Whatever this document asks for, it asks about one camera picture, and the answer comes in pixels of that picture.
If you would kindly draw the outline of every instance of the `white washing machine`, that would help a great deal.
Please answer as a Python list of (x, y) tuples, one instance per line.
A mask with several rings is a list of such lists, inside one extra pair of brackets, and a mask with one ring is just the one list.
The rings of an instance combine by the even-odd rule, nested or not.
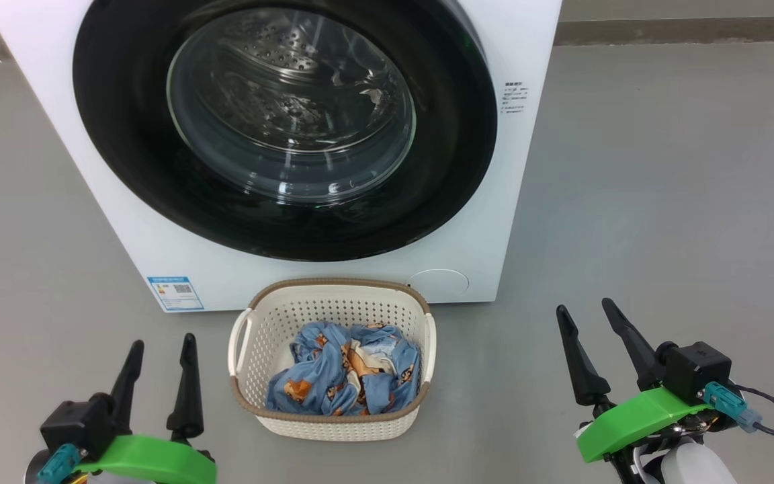
[(497, 296), (559, 9), (0, 0), (0, 33), (164, 311), (313, 276), (468, 303)]

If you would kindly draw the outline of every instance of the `green 3d-printed part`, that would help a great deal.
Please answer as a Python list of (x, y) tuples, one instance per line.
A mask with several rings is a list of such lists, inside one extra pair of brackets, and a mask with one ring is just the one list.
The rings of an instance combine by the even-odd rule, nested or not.
[(195, 448), (147, 435), (116, 437), (97, 462), (82, 463), (77, 471), (163, 484), (217, 484), (217, 465)]
[(682, 419), (710, 408), (686, 404), (664, 388), (647, 390), (601, 414), (578, 436), (584, 462), (595, 462), (605, 454), (621, 450)]

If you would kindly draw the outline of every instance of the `cartoon print fabric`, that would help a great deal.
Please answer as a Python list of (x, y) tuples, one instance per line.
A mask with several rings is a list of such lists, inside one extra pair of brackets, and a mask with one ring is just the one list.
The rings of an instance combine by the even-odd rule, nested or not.
[(375, 415), (411, 404), (420, 350), (393, 325), (307, 323), (290, 344), (295, 365), (271, 378), (265, 407), (302, 415)]

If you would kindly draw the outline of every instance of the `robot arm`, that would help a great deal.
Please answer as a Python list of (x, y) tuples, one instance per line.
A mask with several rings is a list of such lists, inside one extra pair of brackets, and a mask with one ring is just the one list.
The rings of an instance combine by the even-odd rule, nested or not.
[[(566, 307), (557, 307), (575, 401), (593, 407), (594, 420), (575, 434), (584, 461), (610, 462), (623, 484), (735, 484), (722, 460), (703, 445), (703, 435), (735, 426), (774, 435), (741, 391), (773, 403), (774, 397), (731, 382), (730, 358), (709, 344), (680, 348), (666, 342), (653, 350), (613, 300), (602, 300), (602, 307), (629, 352), (641, 393), (619, 405), (608, 399), (610, 385), (593, 368)], [(666, 454), (642, 462), (657, 452)]]
[(32, 459), (25, 484), (216, 484), (211, 454), (194, 450), (189, 441), (205, 431), (196, 338), (184, 337), (181, 382), (175, 410), (166, 422), (172, 431), (169, 440), (134, 435), (130, 429), (142, 353), (142, 341), (133, 343), (109, 395), (62, 402), (47, 417), (40, 426), (47, 448)]

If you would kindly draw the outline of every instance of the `teal connector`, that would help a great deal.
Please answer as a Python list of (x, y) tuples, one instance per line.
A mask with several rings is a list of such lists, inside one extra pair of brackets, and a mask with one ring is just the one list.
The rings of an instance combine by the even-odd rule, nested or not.
[(718, 382), (707, 383), (700, 397), (710, 407), (736, 420), (736, 423), (748, 433), (756, 432), (755, 424), (763, 420), (761, 414), (748, 408), (748, 403), (744, 399)]
[(46, 461), (43, 469), (40, 469), (38, 481), (43, 484), (61, 484), (73, 474), (80, 460), (83, 460), (83, 457), (80, 456), (79, 448), (74, 444), (64, 444)]

